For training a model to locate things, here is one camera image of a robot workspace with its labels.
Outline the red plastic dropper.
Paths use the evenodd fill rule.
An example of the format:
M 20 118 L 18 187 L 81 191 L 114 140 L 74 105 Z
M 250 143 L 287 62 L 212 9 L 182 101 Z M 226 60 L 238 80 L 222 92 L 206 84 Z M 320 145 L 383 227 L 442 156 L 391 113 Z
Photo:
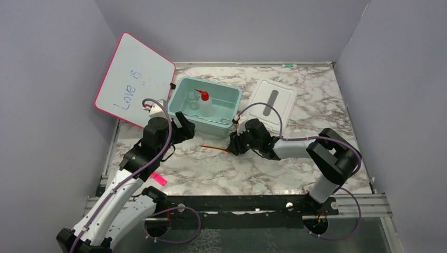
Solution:
M 220 151 L 224 151 L 226 153 L 230 153 L 230 151 L 227 148 L 224 147 L 215 147 L 215 146 L 210 146 L 210 145 L 201 145 L 202 148 L 208 148 L 208 149 L 215 149 L 215 150 L 220 150 Z

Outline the small clear glass jar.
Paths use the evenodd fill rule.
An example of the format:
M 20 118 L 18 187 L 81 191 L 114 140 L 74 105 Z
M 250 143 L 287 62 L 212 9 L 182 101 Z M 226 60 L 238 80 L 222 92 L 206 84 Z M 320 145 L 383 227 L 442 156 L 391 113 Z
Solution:
M 199 105 L 198 105 L 198 100 L 196 99 L 196 94 L 194 92 L 189 92 L 187 94 L 187 102 L 188 102 L 188 106 L 191 110 L 197 110 Z

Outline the white squeeze bottle red nozzle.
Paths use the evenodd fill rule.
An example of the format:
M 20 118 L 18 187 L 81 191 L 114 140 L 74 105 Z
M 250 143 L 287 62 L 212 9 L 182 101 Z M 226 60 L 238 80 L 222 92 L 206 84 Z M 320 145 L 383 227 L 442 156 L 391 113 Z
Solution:
M 200 93 L 199 109 L 202 116 L 209 117 L 213 113 L 212 99 L 207 91 L 195 89 Z

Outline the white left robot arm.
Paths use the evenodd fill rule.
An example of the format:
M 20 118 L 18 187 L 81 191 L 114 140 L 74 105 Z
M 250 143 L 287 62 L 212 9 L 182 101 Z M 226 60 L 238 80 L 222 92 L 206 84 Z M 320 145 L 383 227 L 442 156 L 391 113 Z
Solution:
M 153 117 L 142 138 L 123 156 L 119 170 L 93 208 L 72 229 L 62 229 L 56 240 L 63 252 L 112 252 L 119 240 L 140 220 L 160 216 L 166 209 L 166 194 L 147 187 L 132 207 L 124 205 L 160 166 L 175 144 L 195 136 L 195 124 L 175 113 L 180 125 L 169 116 Z

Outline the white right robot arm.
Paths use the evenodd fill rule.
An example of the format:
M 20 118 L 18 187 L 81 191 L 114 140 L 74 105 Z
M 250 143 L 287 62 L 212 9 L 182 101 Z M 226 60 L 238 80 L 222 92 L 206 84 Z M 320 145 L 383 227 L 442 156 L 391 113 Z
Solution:
M 229 137 L 227 150 L 236 156 L 252 150 L 268 160 L 312 159 L 321 175 L 307 193 L 304 207 L 313 215 L 322 211 L 325 201 L 361 168 L 360 152 L 330 128 L 316 136 L 285 138 L 271 135 L 263 123 L 251 119 Z

